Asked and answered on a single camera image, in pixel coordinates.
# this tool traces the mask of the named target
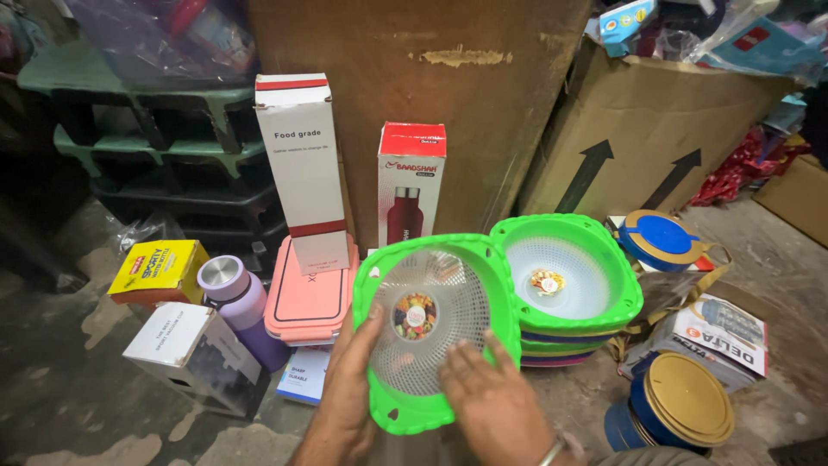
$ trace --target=red water bottle picture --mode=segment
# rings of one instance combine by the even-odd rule
[[[394,205],[388,209],[388,244],[419,238],[421,234],[420,188],[394,188]]]

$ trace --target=green plastic strainer basket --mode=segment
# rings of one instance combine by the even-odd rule
[[[629,262],[609,232],[588,216],[520,216],[498,222],[490,235],[511,266],[525,332],[611,333],[641,310],[641,287]],[[531,285],[538,270],[559,274],[565,286],[551,295],[539,293]]]
[[[371,416],[391,434],[417,434],[454,422],[437,370],[464,338],[484,350],[491,328],[520,359],[520,329],[506,256],[486,235],[435,235],[386,246],[359,267],[354,329],[372,302],[387,323],[368,367]],[[484,357],[492,362],[488,348]]]

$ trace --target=blue lid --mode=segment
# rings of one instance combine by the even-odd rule
[[[684,254],[690,250],[696,236],[687,233],[679,224],[662,216],[643,216],[638,219],[638,233],[659,250],[670,254]]]
[[[665,272],[682,271],[704,253],[688,226],[659,211],[630,212],[619,227],[619,243],[636,259]]]

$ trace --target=stack of plastic stools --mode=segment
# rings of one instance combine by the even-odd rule
[[[287,228],[252,83],[136,90],[80,40],[39,55],[18,84],[48,100],[60,122],[55,146],[80,161],[119,221],[168,211],[212,255],[237,255],[250,271],[272,274]]]

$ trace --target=white mesh strainer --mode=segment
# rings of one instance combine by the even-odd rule
[[[483,350],[489,299],[478,275],[455,255],[419,250],[406,256],[385,275],[373,302],[386,309],[388,322],[371,355],[371,368],[380,381],[402,393],[440,393],[437,369],[450,344],[465,339]]]
[[[551,236],[530,236],[506,249],[512,266],[515,293],[539,311],[570,320],[584,320],[604,313],[609,302],[609,278],[586,250],[573,242]],[[544,269],[560,274],[566,286],[552,296],[541,296],[530,283],[532,274]]]

